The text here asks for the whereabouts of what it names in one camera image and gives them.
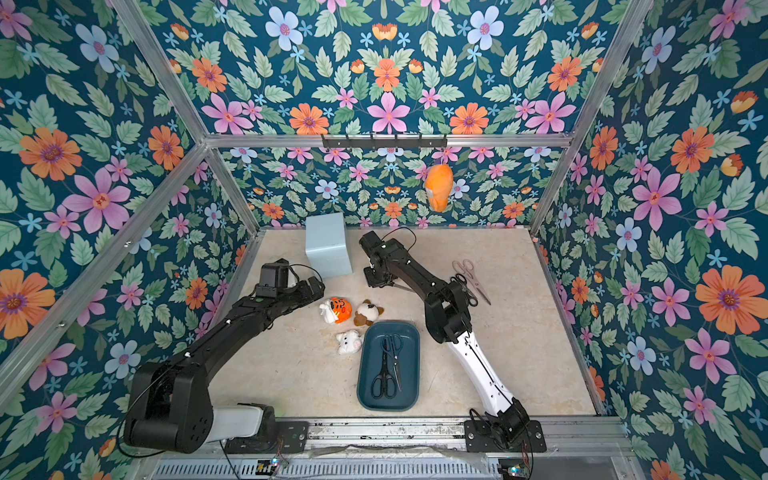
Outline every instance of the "plastic tray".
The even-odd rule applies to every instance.
[[[400,386],[397,394],[388,399],[382,396],[374,399],[371,383],[382,368],[382,338],[386,335],[400,335],[402,350],[398,357],[400,364]],[[368,410],[403,412],[413,407],[419,398],[419,331],[410,323],[376,322],[366,332],[362,343],[360,373],[357,379],[357,399]],[[395,375],[392,359],[387,364],[389,372]]]

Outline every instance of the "hanging orange plush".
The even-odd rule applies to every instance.
[[[442,212],[448,206],[448,197],[453,189],[453,170],[448,165],[435,165],[429,169],[424,183],[429,206],[435,212]]]
[[[342,323],[352,318],[352,304],[348,300],[332,296],[320,304],[320,315],[326,323]]]

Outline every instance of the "scissors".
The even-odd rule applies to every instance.
[[[389,358],[389,355],[386,351],[382,353],[382,369],[381,372],[376,376],[376,378],[373,379],[373,383],[371,383],[371,395],[374,399],[380,399],[383,396],[385,396],[388,399],[394,398],[394,396],[397,394],[397,385],[395,384],[395,377],[392,376],[391,373],[389,373],[389,369],[387,368],[387,359]],[[389,394],[389,382],[392,381],[392,387],[393,392],[392,395]]]
[[[482,296],[483,300],[491,304],[491,300],[488,300],[488,294],[478,281],[478,277],[475,276],[475,264],[471,260],[464,259],[461,262],[453,260],[453,270],[465,277],[466,280],[477,290],[477,293]]]
[[[395,371],[395,387],[400,387],[400,350],[402,350],[402,337],[400,335],[387,335],[382,338],[382,348],[387,355],[392,357],[392,369]]]

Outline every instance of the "aluminum frame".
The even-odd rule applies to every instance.
[[[536,214],[531,221],[531,232],[537,232],[541,224],[544,223],[544,218],[554,203],[554,199],[568,174],[571,163],[576,158],[581,145],[584,144],[584,139],[587,138],[592,122],[597,117],[603,100],[608,95],[608,91],[614,83],[619,68],[624,63],[624,59],[627,57],[630,46],[632,46],[632,42],[637,37],[637,33],[642,29],[645,16],[650,11],[653,3],[654,0],[630,0],[627,11],[624,13],[624,18],[622,18],[616,34],[608,46],[603,68],[595,79],[592,89],[589,91],[589,96],[581,107],[581,111],[579,111],[572,132],[573,143],[560,157],[557,167],[555,167],[554,172],[549,177],[549,184],[538,202]]]

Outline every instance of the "black scissors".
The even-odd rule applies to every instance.
[[[395,384],[395,377],[389,373],[387,368],[387,359],[389,355],[386,351],[382,353],[382,369],[381,372],[373,379],[371,383],[371,395],[374,399],[380,399],[385,396],[388,399],[394,398],[397,395],[397,385]],[[390,395],[389,382],[392,382],[392,394]]]

